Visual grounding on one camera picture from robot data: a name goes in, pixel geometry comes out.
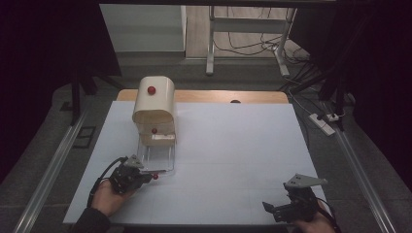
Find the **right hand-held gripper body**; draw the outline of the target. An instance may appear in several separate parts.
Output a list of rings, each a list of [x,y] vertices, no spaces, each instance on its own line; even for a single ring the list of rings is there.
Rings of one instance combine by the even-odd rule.
[[[311,221],[319,208],[312,187],[327,184],[327,180],[295,174],[286,184],[291,187],[291,190],[288,191],[291,202],[287,205],[274,207],[275,221],[292,222],[298,219]]]

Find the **person's left hand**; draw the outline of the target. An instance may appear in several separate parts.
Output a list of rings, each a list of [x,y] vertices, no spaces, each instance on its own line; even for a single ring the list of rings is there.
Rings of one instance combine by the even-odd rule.
[[[134,190],[122,194],[115,193],[112,184],[105,180],[97,187],[93,195],[91,207],[103,215],[110,217],[117,212],[134,193]]]

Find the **person's right hand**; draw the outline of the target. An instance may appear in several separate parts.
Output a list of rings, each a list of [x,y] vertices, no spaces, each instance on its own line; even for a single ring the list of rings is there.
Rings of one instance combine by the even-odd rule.
[[[331,221],[317,212],[311,221],[295,220],[293,222],[303,233],[336,233]]]

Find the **cream drawer cabinet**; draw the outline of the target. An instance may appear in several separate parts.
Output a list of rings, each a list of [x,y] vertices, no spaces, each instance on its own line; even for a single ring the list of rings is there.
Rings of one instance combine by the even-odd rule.
[[[175,85],[167,77],[151,76],[140,81],[132,120],[137,123],[166,123],[175,125]],[[176,133],[173,135],[142,135],[141,142],[145,146],[173,146]]]

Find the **white power strip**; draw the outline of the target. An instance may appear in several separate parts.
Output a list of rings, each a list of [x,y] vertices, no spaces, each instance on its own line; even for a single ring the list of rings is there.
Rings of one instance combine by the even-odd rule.
[[[312,114],[309,116],[309,119],[321,129],[327,136],[331,136],[335,133],[335,130],[327,124],[320,116],[317,114]]]

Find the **white metal desk frame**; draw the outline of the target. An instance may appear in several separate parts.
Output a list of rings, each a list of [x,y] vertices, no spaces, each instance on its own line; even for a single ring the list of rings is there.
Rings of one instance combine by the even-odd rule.
[[[288,8],[285,19],[258,19],[258,18],[242,18],[242,17],[216,17],[215,7],[209,7],[209,43],[207,51],[206,74],[211,76],[214,74],[214,34],[216,32],[235,32],[235,33],[268,33],[280,34],[281,40],[274,50],[275,58],[279,65],[281,76],[286,78],[290,75],[285,58],[282,55],[285,43],[288,39],[295,8]]]

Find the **aluminium rail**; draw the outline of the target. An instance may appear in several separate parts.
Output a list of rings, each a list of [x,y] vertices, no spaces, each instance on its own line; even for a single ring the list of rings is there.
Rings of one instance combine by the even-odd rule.
[[[84,110],[74,124],[68,127],[68,130],[55,151],[47,170],[40,179],[34,193],[22,212],[13,233],[31,232],[87,115],[88,110]]]
[[[337,130],[335,135],[381,232],[397,233],[383,201],[361,166],[358,155],[356,154],[346,134],[343,131]]]

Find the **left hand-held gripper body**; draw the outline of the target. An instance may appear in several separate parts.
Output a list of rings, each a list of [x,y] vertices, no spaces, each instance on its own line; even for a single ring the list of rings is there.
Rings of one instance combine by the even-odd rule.
[[[142,163],[135,154],[125,157],[109,178],[114,191],[124,194],[140,188],[145,181],[140,173],[142,167]]]

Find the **black stand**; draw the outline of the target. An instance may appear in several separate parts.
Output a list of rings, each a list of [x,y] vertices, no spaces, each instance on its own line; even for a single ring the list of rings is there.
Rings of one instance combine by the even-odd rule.
[[[93,80],[97,77],[109,85],[122,90],[124,85],[115,81],[110,75],[99,71],[91,66],[76,68],[71,74],[71,93],[72,93],[72,120],[71,125],[75,125],[81,117],[81,89],[86,95],[95,95],[97,86]]]
[[[362,30],[362,11],[355,7],[298,9],[292,26],[292,40],[309,51],[309,63],[320,73],[306,82],[303,79],[307,72],[297,74],[301,83],[292,87],[290,94],[320,83],[319,99],[326,101],[335,96],[335,112],[343,116],[347,67]]]

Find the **white cabinet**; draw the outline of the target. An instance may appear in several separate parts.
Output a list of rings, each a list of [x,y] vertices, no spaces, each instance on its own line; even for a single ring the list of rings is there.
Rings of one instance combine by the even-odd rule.
[[[186,50],[185,6],[100,4],[100,10],[116,52]]]

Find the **black floor hatch frame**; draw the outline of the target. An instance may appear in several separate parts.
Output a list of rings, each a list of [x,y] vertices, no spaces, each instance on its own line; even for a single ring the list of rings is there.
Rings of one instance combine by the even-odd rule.
[[[73,143],[73,148],[88,149],[94,137],[95,130],[95,126],[83,126],[76,136],[75,142]]]

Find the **white table sheet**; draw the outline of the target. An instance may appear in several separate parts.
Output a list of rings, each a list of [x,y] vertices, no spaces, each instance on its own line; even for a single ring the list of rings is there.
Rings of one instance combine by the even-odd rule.
[[[289,203],[283,183],[317,172],[290,104],[179,103],[175,173],[143,185],[120,225],[272,225],[262,203]]]

